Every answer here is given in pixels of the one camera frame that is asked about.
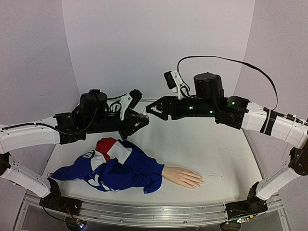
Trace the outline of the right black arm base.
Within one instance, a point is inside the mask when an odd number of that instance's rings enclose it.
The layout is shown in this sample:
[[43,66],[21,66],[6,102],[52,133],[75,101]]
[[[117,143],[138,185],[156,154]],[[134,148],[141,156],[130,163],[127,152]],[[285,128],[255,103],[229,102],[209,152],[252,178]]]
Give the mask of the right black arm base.
[[256,196],[257,181],[249,190],[245,200],[225,204],[225,211],[229,221],[242,217],[257,215],[268,210],[267,202]]

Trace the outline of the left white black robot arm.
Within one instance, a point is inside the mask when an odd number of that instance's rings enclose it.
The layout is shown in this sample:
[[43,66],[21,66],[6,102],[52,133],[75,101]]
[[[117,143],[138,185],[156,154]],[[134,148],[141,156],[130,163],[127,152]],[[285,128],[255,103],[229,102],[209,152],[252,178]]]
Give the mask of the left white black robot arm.
[[0,176],[22,186],[41,198],[45,198],[54,210],[61,210],[65,200],[57,191],[54,180],[36,174],[19,164],[13,150],[44,145],[69,144],[85,140],[88,134],[118,132],[126,139],[142,127],[149,119],[139,117],[134,107],[142,93],[132,90],[119,101],[120,108],[112,112],[108,97],[99,89],[90,90],[80,97],[79,105],[69,113],[60,113],[46,119],[17,125],[0,127]]

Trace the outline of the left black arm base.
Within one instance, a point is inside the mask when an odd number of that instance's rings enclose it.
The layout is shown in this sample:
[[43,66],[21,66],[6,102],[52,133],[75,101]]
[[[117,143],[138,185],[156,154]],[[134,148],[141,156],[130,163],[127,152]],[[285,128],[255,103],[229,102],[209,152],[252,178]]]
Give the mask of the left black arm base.
[[58,183],[48,177],[50,183],[50,193],[40,199],[39,205],[43,208],[48,208],[54,211],[64,213],[70,212],[71,215],[79,215],[81,210],[82,201],[79,199],[66,197],[61,194]]

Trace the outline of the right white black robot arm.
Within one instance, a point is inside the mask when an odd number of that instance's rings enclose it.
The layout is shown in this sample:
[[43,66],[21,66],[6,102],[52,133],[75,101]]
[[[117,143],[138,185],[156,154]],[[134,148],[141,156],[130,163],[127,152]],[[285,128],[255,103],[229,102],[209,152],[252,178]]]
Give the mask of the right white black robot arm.
[[281,114],[238,96],[226,98],[221,77],[209,72],[194,76],[196,95],[185,97],[187,85],[177,71],[164,74],[177,96],[164,96],[146,106],[146,112],[167,121],[185,117],[213,117],[217,124],[258,131],[282,140],[293,148],[290,163],[268,180],[256,183],[250,196],[268,200],[292,180],[308,174],[308,123],[291,114]]

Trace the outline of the clear nail polish bottle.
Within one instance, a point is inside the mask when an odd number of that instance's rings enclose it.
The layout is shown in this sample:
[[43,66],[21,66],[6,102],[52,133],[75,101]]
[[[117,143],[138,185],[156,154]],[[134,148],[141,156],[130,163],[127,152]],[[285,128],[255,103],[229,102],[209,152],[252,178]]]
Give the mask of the clear nail polish bottle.
[[149,118],[148,115],[143,115],[142,113],[139,113],[139,114],[138,114],[138,117],[140,117],[140,118],[146,118],[146,119]]

